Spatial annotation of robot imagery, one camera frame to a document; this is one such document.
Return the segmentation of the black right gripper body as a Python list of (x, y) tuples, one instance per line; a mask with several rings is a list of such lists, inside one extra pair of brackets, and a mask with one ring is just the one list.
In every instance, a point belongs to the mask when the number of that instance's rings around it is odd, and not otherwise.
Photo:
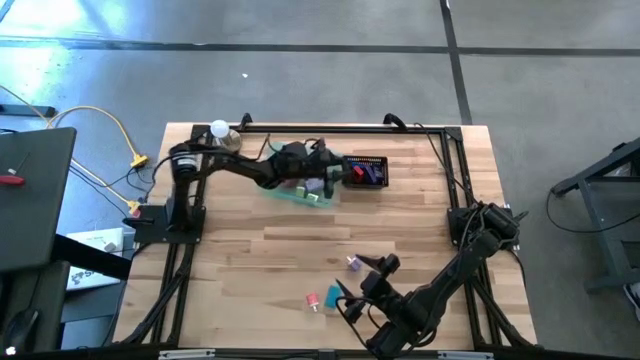
[(366, 298), (378, 304), (386, 304), (400, 299), (400, 294), (387, 280), (400, 267), (400, 260), (395, 254), (380, 258), (380, 268), (371, 268), (369, 274), (362, 281), (360, 288)]

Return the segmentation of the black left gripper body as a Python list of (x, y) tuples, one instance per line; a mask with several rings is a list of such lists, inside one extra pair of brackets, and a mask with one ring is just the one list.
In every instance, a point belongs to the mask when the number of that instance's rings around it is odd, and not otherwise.
[(303, 178), (335, 180), (343, 175), (345, 159), (331, 150), (316, 149), (302, 161)]

